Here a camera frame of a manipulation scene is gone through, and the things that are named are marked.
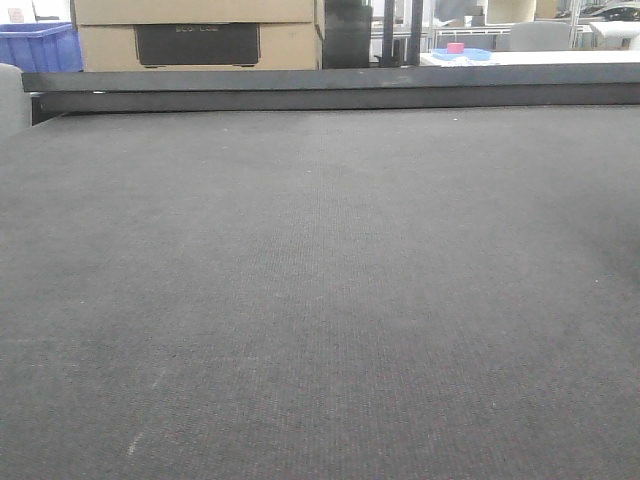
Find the black panel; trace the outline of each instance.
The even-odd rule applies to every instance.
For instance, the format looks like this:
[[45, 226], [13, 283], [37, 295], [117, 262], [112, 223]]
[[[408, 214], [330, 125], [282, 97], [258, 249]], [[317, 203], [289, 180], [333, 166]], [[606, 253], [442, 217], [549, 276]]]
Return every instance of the black panel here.
[[153, 65], [255, 65], [257, 23], [136, 25], [140, 63]]

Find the red object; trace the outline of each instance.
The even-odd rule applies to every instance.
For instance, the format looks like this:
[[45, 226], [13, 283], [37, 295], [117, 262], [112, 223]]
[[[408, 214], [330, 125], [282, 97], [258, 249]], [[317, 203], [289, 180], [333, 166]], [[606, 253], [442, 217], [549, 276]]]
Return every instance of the red object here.
[[464, 53], [464, 43], [447, 43], [447, 53]]

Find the black pole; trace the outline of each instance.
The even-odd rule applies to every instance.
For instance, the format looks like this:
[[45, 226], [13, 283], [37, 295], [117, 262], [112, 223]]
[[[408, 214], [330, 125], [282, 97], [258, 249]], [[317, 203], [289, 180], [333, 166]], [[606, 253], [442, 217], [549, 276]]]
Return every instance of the black pole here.
[[409, 65], [420, 65], [420, 42], [422, 41], [422, 15], [424, 0], [413, 0], [411, 6], [411, 38], [409, 39]]
[[393, 22], [396, 16], [396, 1], [384, 1], [384, 29], [382, 33], [381, 67], [393, 66]]

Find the gray chair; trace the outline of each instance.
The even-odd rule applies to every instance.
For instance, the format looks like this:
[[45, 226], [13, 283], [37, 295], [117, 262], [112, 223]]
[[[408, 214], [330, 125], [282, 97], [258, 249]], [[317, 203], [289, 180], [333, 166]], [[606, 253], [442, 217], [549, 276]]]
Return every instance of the gray chair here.
[[509, 34], [511, 52], [550, 52], [571, 49], [571, 26], [563, 22], [516, 23]]
[[31, 98], [22, 88], [22, 71], [0, 63], [0, 142], [31, 126]]

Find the metal frame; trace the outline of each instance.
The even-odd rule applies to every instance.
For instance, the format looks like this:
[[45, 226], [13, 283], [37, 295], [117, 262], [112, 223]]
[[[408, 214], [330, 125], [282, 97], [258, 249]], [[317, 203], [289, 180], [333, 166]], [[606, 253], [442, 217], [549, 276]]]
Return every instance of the metal frame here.
[[45, 113], [640, 104], [639, 64], [24, 74]]

